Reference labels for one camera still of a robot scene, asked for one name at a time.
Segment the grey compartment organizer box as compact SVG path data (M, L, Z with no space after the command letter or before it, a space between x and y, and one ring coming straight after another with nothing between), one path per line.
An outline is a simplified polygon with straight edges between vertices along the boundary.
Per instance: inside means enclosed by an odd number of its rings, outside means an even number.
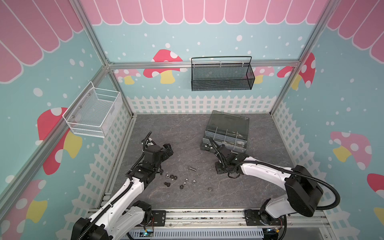
M212 111L208 125L205 129L201 150L214 152L209 138L218 145L225 145L227 149L236 153L245 153L249 136L248 117L225 112Z

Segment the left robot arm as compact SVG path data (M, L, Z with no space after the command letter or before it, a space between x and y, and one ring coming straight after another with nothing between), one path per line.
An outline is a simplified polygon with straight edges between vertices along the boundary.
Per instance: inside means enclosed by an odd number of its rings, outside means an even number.
M163 146L146 138L139 159L127 172L127 179L111 199L89 218L79 218L72 230L72 240L120 240L128 236L131 229L144 229L154 225L152 206L137 201L157 174L162 174L161 164L174 151L171 144Z

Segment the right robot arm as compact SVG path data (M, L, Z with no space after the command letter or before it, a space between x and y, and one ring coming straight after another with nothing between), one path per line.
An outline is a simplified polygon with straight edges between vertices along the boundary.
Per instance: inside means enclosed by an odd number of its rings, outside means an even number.
M323 180L313 177L309 171L296 165L283 168L259 161L243 153L235 153L225 145L211 142L218 158L218 174L227 174L231 179L247 175L270 182L285 190L285 194L267 199L257 213L246 212L247 219L271 225L277 219L290 214L312 217L315 211L330 210L340 204L338 191Z

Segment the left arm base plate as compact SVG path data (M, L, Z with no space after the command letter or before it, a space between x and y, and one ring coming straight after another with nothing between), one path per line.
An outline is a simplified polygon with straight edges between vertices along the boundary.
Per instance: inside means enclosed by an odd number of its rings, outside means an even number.
M144 227L164 227L166 214L166 211L146 211L140 225Z

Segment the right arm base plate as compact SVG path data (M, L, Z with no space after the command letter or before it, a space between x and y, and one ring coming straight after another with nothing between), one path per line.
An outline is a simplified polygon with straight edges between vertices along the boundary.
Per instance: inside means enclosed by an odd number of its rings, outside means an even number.
M259 210L246 209L244 211L246 225L249 226L273 226L282 228L286 225L286 220L283 216L273 218L266 212L260 213Z

